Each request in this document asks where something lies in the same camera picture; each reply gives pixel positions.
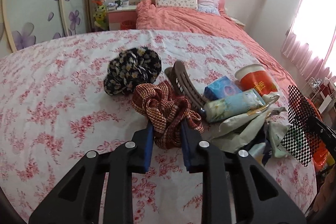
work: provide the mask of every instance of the pink duvet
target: pink duvet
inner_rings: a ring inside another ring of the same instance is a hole
[[[272,74],[288,96],[288,86],[296,85],[290,74],[246,32],[222,16],[200,13],[188,8],[156,8],[152,0],[138,4],[137,29],[172,30],[204,33],[242,42]]]

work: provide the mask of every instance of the blue tissue pack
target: blue tissue pack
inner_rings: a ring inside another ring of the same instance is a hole
[[[204,89],[204,96],[211,101],[222,99],[242,91],[229,79],[223,76],[212,82]]]

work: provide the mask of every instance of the pink striped pillow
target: pink striped pillow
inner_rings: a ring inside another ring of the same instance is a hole
[[[219,0],[197,0],[197,4],[215,7],[216,9],[218,9]]]

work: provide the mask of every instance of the cup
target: cup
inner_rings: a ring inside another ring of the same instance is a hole
[[[245,66],[235,73],[243,90],[255,89],[261,97],[271,92],[278,92],[273,79],[260,64]]]
[[[114,3],[118,4],[118,7],[122,6],[123,2],[121,0],[116,0]]]
[[[121,6],[122,7],[128,7],[129,5],[129,0],[123,0]]]

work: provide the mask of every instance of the plush toy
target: plush toy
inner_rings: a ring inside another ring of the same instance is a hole
[[[98,5],[96,12],[93,16],[95,18],[95,26],[106,31],[108,29],[108,24],[105,20],[106,17],[106,7],[105,5]]]

